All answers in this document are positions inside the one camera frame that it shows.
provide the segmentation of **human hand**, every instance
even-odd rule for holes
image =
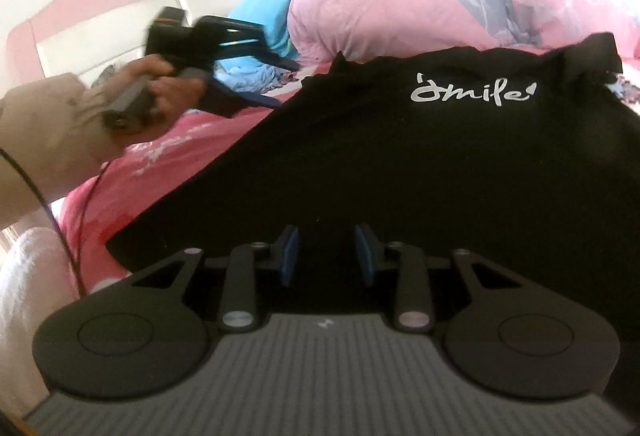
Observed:
[[[173,73],[174,67],[161,55],[147,55],[128,63],[100,87],[107,101],[112,102],[141,75],[158,77],[147,84],[149,92],[156,97],[155,106],[150,111],[150,124],[134,134],[113,131],[117,145],[124,148],[157,139],[168,132],[187,109],[197,105],[205,91],[204,81],[171,77]]]

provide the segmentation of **blue fabric with white stripes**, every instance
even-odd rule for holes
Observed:
[[[298,57],[296,47],[293,46],[287,29],[287,14],[291,0],[244,0],[229,15],[234,20],[258,23],[264,27],[267,44],[274,52],[282,57],[295,59]],[[216,76],[232,90],[249,90],[246,87],[246,74],[249,68],[255,68],[257,73],[267,70],[268,65],[262,64],[253,57],[238,57],[218,62],[222,72]]]

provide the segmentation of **black cable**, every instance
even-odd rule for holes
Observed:
[[[74,273],[74,277],[76,279],[76,285],[78,286],[78,293],[80,294],[81,298],[85,297],[86,296],[86,288],[84,287],[84,282],[82,281],[82,276],[80,274],[80,265],[75,260],[74,255],[71,252],[71,248],[69,247],[69,243],[66,241],[66,237],[63,234],[62,229],[60,228],[60,225],[58,225],[58,220],[53,215],[52,210],[49,208],[49,204],[44,199],[44,196],[40,192],[40,189],[38,189],[38,187],[33,183],[33,180],[20,167],[20,164],[18,162],[16,162],[14,160],[14,158],[11,155],[9,155],[9,153],[7,153],[1,147],[0,147],[0,155],[2,155],[2,158],[4,158],[7,162],[9,162],[9,164],[12,166],[12,168],[14,168],[15,171],[18,172],[18,174],[22,177],[24,182],[28,185],[29,189],[31,189],[31,192],[33,192],[33,194],[36,196],[36,198],[40,202],[40,205],[45,210],[45,213],[46,213],[47,217],[49,218],[49,220],[51,221],[51,223],[53,224],[56,232],[58,233],[58,237],[60,238],[60,241],[62,242],[62,246],[65,249],[66,255],[68,256],[68,258],[69,258],[69,260],[71,262],[71,270]]]
[[[87,207],[89,206],[89,202],[91,198],[94,197],[95,189],[98,187],[100,180],[104,176],[104,173],[107,172],[111,162],[113,160],[108,161],[102,168],[100,169],[100,173],[98,174],[98,178],[95,179],[94,184],[89,190],[89,194],[86,195],[86,200],[84,200],[84,205],[82,206],[82,212],[80,213],[80,224],[78,225],[78,237],[77,237],[77,245],[78,249],[76,250],[76,263],[78,264],[78,268],[80,268],[80,256],[82,254],[82,228],[84,227],[84,215],[86,214]]]

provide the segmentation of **circular disc cover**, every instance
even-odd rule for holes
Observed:
[[[620,354],[603,317],[552,292],[522,289],[491,291],[462,310],[443,346],[474,382],[531,400],[602,392]]]
[[[209,337],[200,318],[160,289],[115,302],[89,296],[36,332],[33,356],[49,389],[120,400],[166,389],[201,362]]]

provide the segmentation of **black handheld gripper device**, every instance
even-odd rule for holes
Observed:
[[[251,106],[277,108],[277,99],[253,92],[234,92],[213,75],[217,60],[251,56],[257,60],[297,71],[300,65],[280,57],[267,45],[264,29],[255,23],[203,16],[193,27],[184,26],[182,9],[165,7],[148,29],[145,55],[160,54],[172,63],[179,77],[200,78],[207,90],[198,109],[231,118]],[[146,90],[151,80],[139,77],[103,112],[103,120],[111,129],[130,133],[142,130],[150,120],[154,97]]]
[[[63,308],[34,338],[52,394],[26,421],[40,436],[632,434],[601,396],[620,351],[603,317],[366,224],[354,254],[359,286],[385,289],[377,311],[274,311],[303,270],[293,226],[226,257],[180,251]]]

